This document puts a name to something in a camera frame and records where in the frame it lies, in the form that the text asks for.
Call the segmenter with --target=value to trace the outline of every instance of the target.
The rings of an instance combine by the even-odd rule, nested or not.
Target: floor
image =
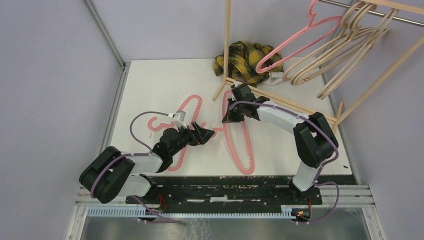
[[[285,63],[285,68],[296,61],[296,57]],[[205,128],[213,129],[223,126],[223,101],[226,86],[216,102],[212,96],[222,83],[222,76],[215,76],[212,69],[213,59],[175,59],[175,60],[136,60],[132,61],[125,83],[122,99],[116,117],[110,145],[124,152],[143,153],[147,149],[136,142],[130,135],[129,126],[132,119],[145,111],[175,113],[176,110],[192,95],[184,107],[185,122],[191,122],[195,109],[199,106],[196,121],[205,123]],[[300,86],[292,86],[287,82],[275,86],[261,84],[260,89],[278,94],[289,100],[306,105],[316,111],[334,115],[328,99],[319,100],[317,93],[323,87],[321,76]],[[149,120],[157,117],[151,127],[161,123],[169,124],[166,116],[149,114],[140,117],[133,126],[134,134],[149,146],[158,142],[165,128],[150,130]],[[295,175],[300,163],[293,135],[271,124],[247,119],[246,126],[250,137],[254,157],[254,176]],[[228,125],[233,144],[244,169],[250,168],[250,159],[246,148],[241,123]],[[327,165],[322,175],[351,175],[352,170],[339,133],[340,157]],[[180,159],[174,156],[172,167]],[[149,173],[153,176],[244,176],[237,167],[229,150],[223,132],[218,132],[206,145],[191,146],[185,152],[178,170],[162,173]]]

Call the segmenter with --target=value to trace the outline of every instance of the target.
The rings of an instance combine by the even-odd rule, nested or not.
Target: yellow plaid cloth
[[[249,85],[256,87],[258,83],[267,79],[268,72],[257,73],[255,68],[258,62],[270,53],[274,48],[272,46],[262,46],[259,43],[250,43],[247,41],[237,41],[229,46],[228,54],[228,77],[232,79],[242,79]],[[272,65],[281,59],[281,54],[274,54],[264,66]],[[224,55],[219,55],[213,60],[213,70],[217,76],[224,73]],[[282,65],[273,68],[271,72],[281,72]]]

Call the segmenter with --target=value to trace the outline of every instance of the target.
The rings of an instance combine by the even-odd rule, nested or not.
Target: wooden stick
[[[215,102],[218,96],[224,89],[226,84],[226,79],[228,77],[228,55],[229,55],[229,42],[230,42],[230,14],[231,14],[231,0],[226,0],[226,8],[225,8],[225,39],[224,39],[224,77],[221,86],[218,91],[213,96],[212,100]]]
[[[394,1],[388,1],[388,0],[366,0],[366,2],[381,5],[381,6],[386,6],[393,9],[399,9],[399,10],[403,10],[403,11],[407,11],[407,12],[411,12],[415,14],[424,15],[424,8],[417,7],[417,6],[411,6],[411,5],[394,2]]]
[[[364,92],[356,102],[350,106],[343,114],[337,118],[335,124],[340,124],[359,104],[361,104],[368,96],[374,92],[400,65],[402,65],[422,44],[424,43],[424,34],[400,56],[375,82]]]
[[[341,101],[340,104],[338,105],[338,109],[337,109],[337,113],[335,114],[335,118],[338,119],[340,118],[340,115],[342,114],[342,108],[343,108],[343,102]],[[337,132],[337,127],[339,125],[336,123],[334,123],[334,125],[332,126],[332,132],[335,134]]]
[[[235,81],[234,79],[232,79],[230,77],[227,77],[226,80],[227,80],[226,83],[228,85],[230,85],[230,86],[233,85],[233,83]],[[276,102],[277,104],[283,105],[283,106],[285,106],[287,108],[291,108],[291,109],[293,109],[295,111],[298,111],[298,112],[301,112],[301,113],[305,113],[305,114],[313,114],[313,113],[316,112],[312,108],[303,106],[303,105],[301,105],[301,104],[299,104],[297,102],[294,102],[294,101],[290,101],[288,99],[285,99],[285,98],[283,98],[281,96],[278,96],[278,95],[275,95],[273,93],[270,93],[270,92],[267,92],[267,91],[258,89],[258,88],[254,87],[254,86],[249,86],[249,88],[252,90],[252,92],[255,95],[267,97],[267,98],[271,99],[272,101]],[[333,116],[329,116],[327,114],[323,114],[323,115],[327,119],[328,123],[331,124],[331,125],[333,125],[337,121],[337,119],[335,117],[333,117]]]

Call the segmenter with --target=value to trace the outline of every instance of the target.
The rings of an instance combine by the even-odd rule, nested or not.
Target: purple wall
[[[422,0],[400,1],[424,7]],[[386,8],[379,7],[380,12]],[[401,12],[424,22],[424,16]],[[381,19],[367,16],[363,26]],[[350,106],[413,44],[424,28],[391,22],[390,31],[360,67],[334,92]],[[363,184],[369,184],[389,240],[422,239],[416,216],[424,213],[424,46],[421,46],[342,126]]]
[[[225,0],[93,2],[126,62],[214,58],[224,52]],[[311,0],[232,0],[230,42],[278,46],[306,26],[310,3]],[[322,2],[313,10],[318,13],[317,20],[345,11]],[[311,30],[289,44],[283,54],[294,52],[333,26],[331,22]]]
[[[120,68],[83,1],[0,6],[0,239],[64,239]]]

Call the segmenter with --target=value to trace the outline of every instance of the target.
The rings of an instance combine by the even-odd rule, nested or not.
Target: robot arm
[[[185,112],[170,113],[177,129],[167,128],[151,153],[122,153],[113,146],[107,147],[79,177],[86,189],[102,204],[109,203],[118,194],[146,195],[150,179],[140,173],[161,173],[172,163],[173,156],[186,146],[204,145],[214,135],[213,130],[192,122],[192,129],[184,124]]]
[[[277,110],[275,107],[246,103],[240,103],[230,109],[230,105],[238,101],[278,106],[267,97],[260,96],[256,98],[246,84],[239,84],[236,82],[236,84],[232,86],[231,91],[233,93],[233,98],[228,99],[228,110],[222,122],[237,123],[244,121],[244,116],[246,116],[258,121],[271,123],[293,134],[296,142],[297,154],[301,162],[296,175],[290,183],[290,187],[297,193],[308,191],[313,186],[314,178],[321,164],[331,157],[334,153],[334,149],[314,127],[306,121],[299,119],[299,116],[309,119],[331,139],[336,147],[339,147],[339,143],[324,115],[319,112],[307,115],[290,109],[288,112],[294,113],[295,116],[288,112]]]

